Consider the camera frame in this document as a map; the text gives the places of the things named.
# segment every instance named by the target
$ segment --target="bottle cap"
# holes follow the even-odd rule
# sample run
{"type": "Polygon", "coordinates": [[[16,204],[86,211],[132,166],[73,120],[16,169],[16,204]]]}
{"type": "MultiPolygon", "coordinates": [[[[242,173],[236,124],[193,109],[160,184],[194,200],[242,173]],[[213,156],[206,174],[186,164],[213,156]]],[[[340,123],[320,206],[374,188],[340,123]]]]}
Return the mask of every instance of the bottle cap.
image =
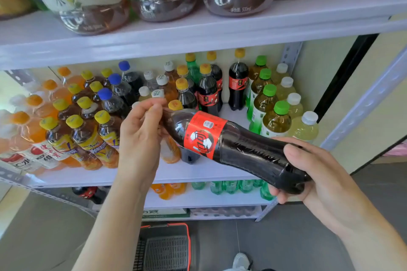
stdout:
{"type": "Polygon", "coordinates": [[[273,97],[276,95],[277,87],[273,84],[268,84],[264,86],[263,94],[267,97],[273,97]]]}
{"type": "Polygon", "coordinates": [[[168,108],[171,110],[181,110],[183,109],[183,106],[180,100],[172,100],[168,103],[168,108]]]}
{"type": "Polygon", "coordinates": [[[71,129],[76,129],[84,124],[84,120],[79,115],[72,115],[65,122],[71,129]]]}
{"type": "Polygon", "coordinates": [[[246,51],[244,48],[237,48],[234,50],[234,56],[236,58],[243,58],[246,55],[246,51]]]}
{"type": "Polygon", "coordinates": [[[266,63],[267,63],[267,56],[264,56],[264,55],[257,56],[256,64],[258,66],[265,66],[266,63]]]}
{"type": "Polygon", "coordinates": [[[130,69],[130,63],[127,60],[123,60],[119,62],[119,69],[121,71],[127,71],[130,69]]]}
{"type": "Polygon", "coordinates": [[[118,85],[122,82],[122,77],[120,76],[120,74],[113,73],[109,75],[108,80],[112,85],[118,85]]]}
{"type": "Polygon", "coordinates": [[[46,117],[39,122],[39,125],[43,129],[49,131],[58,125],[58,121],[55,120],[53,117],[46,117]]]}
{"type": "Polygon", "coordinates": [[[189,73],[189,70],[188,70],[188,67],[185,64],[177,66],[177,74],[178,75],[188,75],[188,73],[189,73]]]}
{"type": "Polygon", "coordinates": [[[158,75],[157,76],[157,84],[160,86],[164,86],[168,83],[168,77],[166,75],[158,75]]]}
{"type": "Polygon", "coordinates": [[[201,74],[209,74],[211,72],[211,67],[209,63],[202,63],[199,67],[201,74]]]}
{"type": "Polygon", "coordinates": [[[301,96],[298,93],[290,93],[287,97],[287,102],[290,105],[298,105],[301,102],[301,96]]]}
{"type": "Polygon", "coordinates": [[[283,77],[281,80],[281,85],[284,88],[290,88],[293,86],[294,80],[291,77],[283,77]]]}
{"type": "Polygon", "coordinates": [[[150,94],[150,89],[147,86],[143,86],[140,87],[138,89],[138,93],[142,96],[142,97],[146,97],[150,94]]]}
{"type": "Polygon", "coordinates": [[[77,104],[79,105],[80,108],[82,109],[88,109],[92,106],[92,100],[89,99],[88,97],[81,97],[78,101],[77,104]]]}
{"type": "Polygon", "coordinates": [[[314,125],[318,121],[318,115],[314,112],[305,112],[301,118],[301,121],[307,125],[314,125]]]}
{"type": "Polygon", "coordinates": [[[58,71],[59,75],[61,75],[61,76],[68,76],[71,74],[71,70],[65,66],[58,68],[57,71],[58,71]]]}
{"type": "Polygon", "coordinates": [[[110,74],[113,73],[113,71],[111,68],[104,68],[101,73],[104,78],[108,78],[110,76],[110,74]]]}
{"type": "Polygon", "coordinates": [[[90,83],[89,87],[93,92],[98,92],[100,89],[103,88],[103,85],[99,81],[94,81],[94,82],[90,83]]]}
{"type": "Polygon", "coordinates": [[[164,64],[164,70],[167,72],[174,70],[174,63],[172,61],[167,61],[164,64]]]}
{"type": "Polygon", "coordinates": [[[153,98],[163,98],[164,97],[164,90],[163,89],[155,89],[152,93],[151,96],[153,98]]]}
{"type": "Polygon", "coordinates": [[[152,71],[145,71],[144,72],[144,78],[146,79],[146,80],[151,80],[151,79],[153,79],[154,78],[154,74],[153,74],[153,72],[152,71]]]}
{"type": "Polygon", "coordinates": [[[105,124],[110,120],[110,115],[107,111],[105,110],[99,110],[96,114],[95,114],[95,120],[99,123],[99,124],[105,124]]]}
{"type": "Polygon", "coordinates": [[[206,53],[206,59],[208,59],[208,61],[215,61],[216,60],[216,52],[215,51],[209,51],[208,53],[206,53]]]}
{"type": "Polygon", "coordinates": [[[56,89],[58,87],[58,84],[55,82],[55,80],[49,79],[49,80],[46,80],[44,83],[42,83],[42,86],[44,89],[51,91],[51,90],[56,89]]]}
{"type": "Polygon", "coordinates": [[[112,98],[113,92],[109,88],[102,88],[98,91],[98,95],[102,101],[106,101],[112,98]]]}
{"type": "Polygon", "coordinates": [[[87,81],[90,80],[90,79],[92,79],[92,78],[94,78],[93,73],[90,72],[89,70],[84,70],[84,71],[82,71],[81,75],[82,75],[82,77],[83,77],[85,80],[87,80],[87,81]]]}
{"type": "Polygon", "coordinates": [[[10,121],[13,124],[25,124],[30,120],[30,116],[26,112],[16,112],[10,116],[10,121]]]}
{"type": "Polygon", "coordinates": [[[71,94],[77,94],[82,91],[82,88],[77,83],[68,85],[68,90],[71,94]]]}
{"type": "Polygon", "coordinates": [[[277,66],[277,72],[282,74],[282,73],[287,73],[288,70],[288,65],[285,63],[279,63],[277,66]]]}
{"type": "Polygon", "coordinates": [[[56,110],[61,111],[67,109],[69,103],[65,99],[55,100],[52,105],[55,107],[56,110]]]}
{"type": "Polygon", "coordinates": [[[270,69],[261,69],[260,71],[260,78],[261,79],[270,79],[272,77],[272,70],[270,69]]]}
{"type": "Polygon", "coordinates": [[[290,104],[287,101],[278,101],[274,105],[274,111],[279,115],[286,115],[290,109],[290,104]]]}
{"type": "Polygon", "coordinates": [[[195,60],[196,60],[195,53],[186,53],[185,54],[186,62],[194,62],[195,60]]]}
{"type": "Polygon", "coordinates": [[[185,78],[177,79],[176,86],[178,90],[186,90],[189,88],[188,81],[185,78]]]}

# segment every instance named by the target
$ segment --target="red label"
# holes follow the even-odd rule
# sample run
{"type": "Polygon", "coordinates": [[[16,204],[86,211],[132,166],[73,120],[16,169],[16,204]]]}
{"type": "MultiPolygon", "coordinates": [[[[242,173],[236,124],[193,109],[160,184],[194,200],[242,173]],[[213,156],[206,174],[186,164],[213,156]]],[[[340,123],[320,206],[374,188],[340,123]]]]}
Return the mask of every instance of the red label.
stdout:
{"type": "Polygon", "coordinates": [[[198,93],[198,101],[203,106],[213,106],[218,103],[218,93],[210,95],[201,95],[198,93]]]}
{"type": "Polygon", "coordinates": [[[212,160],[226,122],[227,120],[211,114],[197,112],[186,128],[184,147],[212,160]]]}
{"type": "Polygon", "coordinates": [[[86,192],[84,192],[83,194],[80,194],[79,197],[83,197],[85,199],[88,199],[88,198],[92,197],[93,195],[95,195],[97,190],[98,190],[97,186],[90,186],[90,187],[88,187],[86,192]]]}
{"type": "Polygon", "coordinates": [[[229,88],[234,90],[243,90],[247,85],[247,77],[243,79],[231,78],[229,76],[229,88]]]}
{"type": "Polygon", "coordinates": [[[218,85],[218,91],[221,91],[223,88],[223,78],[220,80],[216,81],[216,84],[218,85]]]}

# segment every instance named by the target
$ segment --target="beverage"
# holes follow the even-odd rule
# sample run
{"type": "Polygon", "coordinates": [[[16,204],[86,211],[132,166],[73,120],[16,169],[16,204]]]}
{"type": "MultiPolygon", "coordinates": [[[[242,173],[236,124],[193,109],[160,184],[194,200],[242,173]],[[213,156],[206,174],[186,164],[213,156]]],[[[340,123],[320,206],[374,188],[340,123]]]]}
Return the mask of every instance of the beverage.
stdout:
{"type": "Polygon", "coordinates": [[[221,195],[223,193],[223,181],[212,181],[210,191],[216,195],[221,195]]]}
{"type": "Polygon", "coordinates": [[[102,73],[103,79],[103,87],[110,88],[109,76],[113,74],[111,68],[104,68],[100,73],[102,73]]]}
{"type": "Polygon", "coordinates": [[[72,103],[72,94],[69,90],[64,86],[59,87],[54,80],[46,80],[42,86],[49,91],[49,101],[65,99],[69,104],[72,103]]]}
{"type": "Polygon", "coordinates": [[[285,63],[278,64],[277,69],[272,72],[273,84],[277,86],[279,83],[281,83],[281,80],[283,78],[290,76],[290,74],[287,73],[287,71],[288,65],[286,65],[285,63]]]}
{"type": "Polygon", "coordinates": [[[186,191],[187,183],[170,183],[170,187],[174,190],[175,195],[184,194],[186,191]]]}
{"type": "Polygon", "coordinates": [[[261,198],[268,200],[268,201],[273,200],[275,198],[275,196],[272,196],[270,194],[269,185],[267,184],[267,182],[263,182],[263,185],[261,186],[261,189],[260,189],[260,196],[261,196],[261,198]]]}
{"type": "Polygon", "coordinates": [[[234,194],[237,192],[237,181],[224,181],[223,188],[225,189],[225,192],[234,194]]]}
{"type": "Polygon", "coordinates": [[[292,121],[288,136],[309,142],[312,144],[318,136],[318,115],[314,112],[305,112],[302,117],[296,117],[292,121]]]}
{"type": "Polygon", "coordinates": [[[96,113],[95,120],[99,123],[98,133],[100,137],[119,152],[122,119],[117,116],[110,116],[105,110],[100,110],[96,113]]]}
{"type": "Polygon", "coordinates": [[[97,186],[78,186],[72,188],[72,192],[79,197],[92,201],[96,205],[101,205],[107,196],[106,192],[97,186]]]}
{"type": "Polygon", "coordinates": [[[264,115],[272,111],[277,103],[276,90],[276,86],[268,84],[264,86],[263,92],[254,99],[249,131],[260,134],[264,115]]]}
{"type": "Polygon", "coordinates": [[[239,180],[238,182],[239,190],[247,194],[253,190],[253,180],[239,180]]]}
{"type": "Polygon", "coordinates": [[[241,59],[246,55],[244,48],[237,48],[234,56],[237,58],[229,68],[229,106],[232,110],[242,110],[246,104],[245,89],[249,68],[241,59]]]}
{"type": "Polygon", "coordinates": [[[198,100],[203,112],[219,116],[218,85],[215,78],[210,74],[210,64],[200,66],[201,79],[198,83],[198,100]]]}
{"type": "Polygon", "coordinates": [[[129,83],[122,80],[122,77],[117,74],[113,73],[109,76],[109,82],[112,84],[112,92],[114,95],[120,97],[129,107],[134,102],[138,101],[140,94],[134,90],[129,83]]]}
{"type": "Polygon", "coordinates": [[[92,101],[94,101],[96,103],[99,103],[100,101],[102,101],[98,94],[99,90],[101,90],[103,88],[103,85],[101,84],[101,82],[99,82],[99,81],[92,82],[92,83],[90,83],[89,87],[90,87],[90,90],[93,91],[92,101]]]}
{"type": "Polygon", "coordinates": [[[272,76],[272,72],[270,69],[262,69],[260,71],[259,77],[252,83],[250,87],[250,104],[249,109],[247,110],[247,119],[251,120],[253,115],[253,108],[254,108],[254,100],[256,97],[263,92],[264,86],[268,84],[272,84],[272,80],[270,79],[272,76]]]}
{"type": "Polygon", "coordinates": [[[0,160],[16,168],[16,172],[32,173],[40,175],[45,171],[40,162],[29,159],[10,149],[10,137],[18,135],[14,124],[3,125],[0,128],[0,160]]]}
{"type": "Polygon", "coordinates": [[[288,110],[288,115],[293,120],[296,117],[301,117],[304,112],[304,108],[300,103],[301,96],[298,93],[290,93],[287,98],[288,104],[290,104],[290,109],[288,110]]]}
{"type": "Polygon", "coordinates": [[[65,99],[59,99],[53,102],[54,108],[58,111],[58,119],[65,121],[72,115],[79,115],[81,109],[76,104],[69,105],[65,99]]]}
{"type": "Polygon", "coordinates": [[[85,83],[84,83],[84,87],[85,87],[85,88],[90,88],[89,86],[90,86],[90,84],[93,83],[93,82],[100,82],[100,83],[103,83],[103,81],[104,81],[104,78],[103,78],[103,77],[98,76],[98,75],[95,76],[95,75],[93,75],[93,73],[92,73],[91,71],[89,71],[89,70],[84,70],[84,71],[82,71],[81,75],[82,75],[82,77],[83,77],[84,80],[85,80],[85,83]]]}
{"type": "MultiPolygon", "coordinates": [[[[176,111],[183,109],[183,105],[181,101],[173,100],[170,103],[168,103],[168,108],[173,111],[176,111]]],[[[188,164],[194,164],[201,157],[199,154],[182,147],[180,148],[180,151],[181,151],[181,160],[188,164]]]]}
{"type": "Polygon", "coordinates": [[[281,83],[277,85],[277,98],[279,101],[286,100],[290,93],[296,93],[293,86],[294,80],[291,77],[283,77],[281,83]]]}
{"type": "Polygon", "coordinates": [[[138,90],[138,93],[140,94],[140,97],[138,99],[139,102],[151,98],[150,89],[147,86],[140,87],[140,89],[138,90]]]}
{"type": "Polygon", "coordinates": [[[47,131],[45,138],[56,150],[74,158],[84,169],[94,171],[102,167],[102,163],[92,153],[72,141],[72,130],[64,121],[58,122],[47,117],[42,119],[39,125],[47,131]]]}
{"type": "Polygon", "coordinates": [[[171,83],[175,85],[176,80],[179,79],[179,75],[177,74],[177,71],[174,69],[174,63],[172,61],[167,61],[164,64],[164,74],[168,78],[168,83],[171,83]]]}
{"type": "Polygon", "coordinates": [[[254,186],[255,188],[260,188],[260,187],[262,187],[263,183],[264,183],[264,181],[263,181],[262,179],[255,179],[255,180],[253,180],[253,186],[254,186]]]}
{"type": "Polygon", "coordinates": [[[147,82],[146,86],[150,89],[150,91],[154,91],[159,88],[154,73],[152,71],[145,71],[144,78],[147,82]]]}
{"type": "Polygon", "coordinates": [[[257,56],[256,63],[253,66],[249,67],[249,79],[247,80],[247,93],[246,93],[246,106],[250,106],[250,91],[252,87],[252,83],[258,79],[260,75],[260,71],[264,68],[267,68],[267,56],[261,55],[257,56]]]}
{"type": "Polygon", "coordinates": [[[192,92],[195,97],[198,99],[198,92],[197,92],[197,85],[192,79],[188,67],[184,64],[177,66],[177,74],[179,75],[180,78],[185,78],[188,81],[188,88],[189,91],[192,92]]]}
{"type": "Polygon", "coordinates": [[[223,73],[221,68],[216,63],[216,52],[209,51],[206,53],[206,59],[210,62],[211,67],[211,75],[216,80],[216,84],[218,86],[218,101],[219,101],[219,111],[222,109],[223,101],[222,101],[222,89],[223,89],[223,73]]]}
{"type": "Polygon", "coordinates": [[[174,190],[168,184],[152,184],[151,188],[158,194],[158,197],[163,200],[169,200],[174,195],[174,190]]]}
{"type": "Polygon", "coordinates": [[[92,98],[93,92],[89,89],[83,89],[77,83],[68,85],[68,90],[72,94],[72,103],[76,104],[82,97],[92,98]]]}
{"type": "Polygon", "coordinates": [[[185,54],[186,65],[188,66],[189,73],[196,84],[201,79],[201,73],[199,72],[199,66],[194,53],[185,54]]]}
{"type": "Polygon", "coordinates": [[[206,182],[191,182],[191,186],[194,190],[203,190],[205,188],[206,182]]]}
{"type": "Polygon", "coordinates": [[[287,144],[195,109],[164,110],[162,125],[182,147],[218,163],[247,171],[290,194],[311,178],[284,155],[287,144]]]}
{"type": "Polygon", "coordinates": [[[102,105],[100,103],[95,103],[88,97],[80,98],[77,104],[82,109],[81,117],[85,120],[93,121],[96,113],[102,109],[102,105]]]}
{"type": "Polygon", "coordinates": [[[198,100],[189,89],[188,81],[185,78],[179,78],[176,82],[178,90],[178,100],[181,101],[183,108],[199,109],[198,100]]]}
{"type": "Polygon", "coordinates": [[[290,105],[286,101],[278,101],[274,109],[263,117],[260,135],[264,137],[287,136],[291,127],[288,115],[290,105]]]}
{"type": "Polygon", "coordinates": [[[71,138],[76,144],[93,153],[107,168],[118,166],[118,152],[103,141],[94,122],[73,115],[66,120],[66,124],[73,129],[71,138]]]}
{"type": "Polygon", "coordinates": [[[45,102],[39,95],[30,95],[26,102],[33,111],[33,117],[45,118],[53,117],[58,118],[58,111],[53,107],[51,102],[45,102]]]}
{"type": "Polygon", "coordinates": [[[58,68],[57,71],[58,71],[59,75],[61,75],[63,77],[62,84],[65,87],[68,87],[68,85],[73,84],[73,83],[79,85],[82,89],[85,87],[84,78],[80,75],[72,74],[71,70],[68,69],[67,67],[62,66],[62,67],[58,68]]]}
{"type": "Polygon", "coordinates": [[[17,112],[11,116],[11,121],[12,123],[19,125],[19,132],[22,138],[27,140],[30,144],[33,144],[33,146],[37,147],[45,154],[51,156],[54,160],[64,164],[63,166],[58,166],[59,168],[62,169],[64,166],[80,166],[78,161],[59,152],[46,140],[46,130],[39,125],[39,118],[30,118],[25,112],[17,112]]]}
{"type": "Polygon", "coordinates": [[[122,71],[123,81],[130,84],[131,88],[133,89],[133,93],[138,98],[138,90],[144,85],[142,73],[130,70],[130,63],[127,60],[119,62],[119,69],[122,71]]]}
{"type": "Polygon", "coordinates": [[[164,97],[167,99],[168,103],[178,98],[178,91],[175,85],[168,83],[166,75],[158,75],[157,84],[160,86],[160,89],[164,90],[164,97]]]}

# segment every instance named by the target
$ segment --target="white shelf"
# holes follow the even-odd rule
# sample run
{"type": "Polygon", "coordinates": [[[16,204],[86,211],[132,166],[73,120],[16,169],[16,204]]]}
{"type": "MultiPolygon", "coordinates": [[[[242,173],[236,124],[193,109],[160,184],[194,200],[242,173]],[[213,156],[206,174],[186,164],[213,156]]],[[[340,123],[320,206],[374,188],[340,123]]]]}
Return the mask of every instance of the white shelf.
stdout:
{"type": "Polygon", "coordinates": [[[407,29],[407,0],[287,0],[247,18],[211,15],[203,5],[174,22],[133,22],[79,36],[49,12],[0,22],[0,69],[35,68],[208,51],[407,29]]]}
{"type": "MultiPolygon", "coordinates": [[[[246,128],[249,121],[246,118],[246,109],[232,112],[225,103],[222,107],[221,117],[234,121],[246,128]]],[[[117,169],[101,168],[97,171],[87,171],[79,168],[65,168],[60,171],[46,171],[38,178],[26,177],[24,184],[33,188],[62,188],[72,186],[109,186],[112,185],[117,169]]],[[[240,169],[222,165],[208,158],[201,157],[193,165],[183,161],[167,164],[160,160],[154,183],[223,181],[223,180],[249,180],[258,179],[250,173],[240,169]]]]}

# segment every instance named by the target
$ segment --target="yellow bottle cap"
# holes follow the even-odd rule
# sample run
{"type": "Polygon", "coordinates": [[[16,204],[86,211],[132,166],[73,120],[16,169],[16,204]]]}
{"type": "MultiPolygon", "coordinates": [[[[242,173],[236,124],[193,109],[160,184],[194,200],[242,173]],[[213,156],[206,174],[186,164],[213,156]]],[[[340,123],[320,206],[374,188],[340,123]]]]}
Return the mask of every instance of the yellow bottle cap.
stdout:
{"type": "Polygon", "coordinates": [[[42,87],[47,90],[54,90],[58,87],[57,83],[53,79],[46,80],[42,83],[42,87]]]}
{"type": "Polygon", "coordinates": [[[29,120],[30,116],[26,112],[16,112],[10,117],[10,122],[13,124],[25,124],[29,120]]]}
{"type": "Polygon", "coordinates": [[[88,97],[81,97],[78,101],[77,104],[79,105],[80,108],[83,109],[88,109],[89,107],[92,106],[92,100],[89,99],[88,97]]]}
{"type": "Polygon", "coordinates": [[[72,115],[65,122],[71,129],[76,129],[84,124],[84,120],[79,115],[72,115]]]}
{"type": "Polygon", "coordinates": [[[194,53],[186,53],[185,54],[185,60],[186,60],[186,62],[194,62],[196,60],[195,54],[194,53]]]}
{"type": "Polygon", "coordinates": [[[183,109],[182,103],[180,100],[172,100],[170,103],[168,103],[168,108],[171,110],[181,110],[183,109]]]}
{"type": "Polygon", "coordinates": [[[85,80],[89,80],[89,79],[92,79],[94,76],[93,76],[93,73],[92,72],[90,72],[89,70],[84,70],[84,71],[82,71],[82,73],[81,73],[81,75],[82,75],[82,77],[85,79],[85,80]]]}
{"type": "Polygon", "coordinates": [[[216,52],[215,51],[209,51],[206,53],[206,59],[209,61],[215,61],[216,60],[216,52]]]}
{"type": "Polygon", "coordinates": [[[77,94],[82,91],[82,88],[77,83],[68,85],[68,90],[71,94],[77,94]]]}
{"type": "Polygon", "coordinates": [[[243,58],[243,57],[245,57],[245,55],[246,55],[246,51],[244,48],[237,48],[234,51],[234,56],[236,58],[243,58]]]}
{"type": "Polygon", "coordinates": [[[58,68],[57,71],[61,76],[68,76],[69,74],[71,74],[70,69],[68,69],[65,66],[62,66],[62,67],[58,68]]]}
{"type": "Polygon", "coordinates": [[[210,70],[211,68],[209,63],[202,63],[199,67],[199,71],[201,72],[201,74],[209,74],[210,70]]]}
{"type": "Polygon", "coordinates": [[[94,81],[90,83],[89,87],[92,89],[93,92],[98,92],[100,89],[103,88],[103,85],[99,81],[94,81]]]}
{"type": "Polygon", "coordinates": [[[39,122],[39,125],[43,129],[49,131],[58,125],[58,121],[56,121],[53,117],[46,117],[39,122]]]}
{"type": "Polygon", "coordinates": [[[58,110],[64,110],[67,109],[69,106],[69,103],[65,100],[65,99],[59,99],[59,100],[55,100],[52,105],[58,110]]]}
{"type": "Polygon", "coordinates": [[[177,66],[177,74],[178,75],[187,75],[189,72],[188,67],[185,64],[181,64],[177,66]]]}
{"type": "Polygon", "coordinates": [[[43,100],[39,95],[32,94],[26,99],[26,102],[30,106],[38,106],[43,102],[43,100]]]}
{"type": "Polygon", "coordinates": [[[99,123],[99,124],[105,124],[107,122],[109,122],[110,120],[110,115],[107,111],[105,110],[99,110],[96,115],[95,115],[95,120],[99,123]]]}
{"type": "Polygon", "coordinates": [[[104,68],[101,73],[105,78],[108,78],[113,71],[111,68],[104,68]]]}
{"type": "Polygon", "coordinates": [[[179,78],[176,80],[176,86],[178,90],[186,90],[188,89],[188,81],[185,78],[179,78]]]}

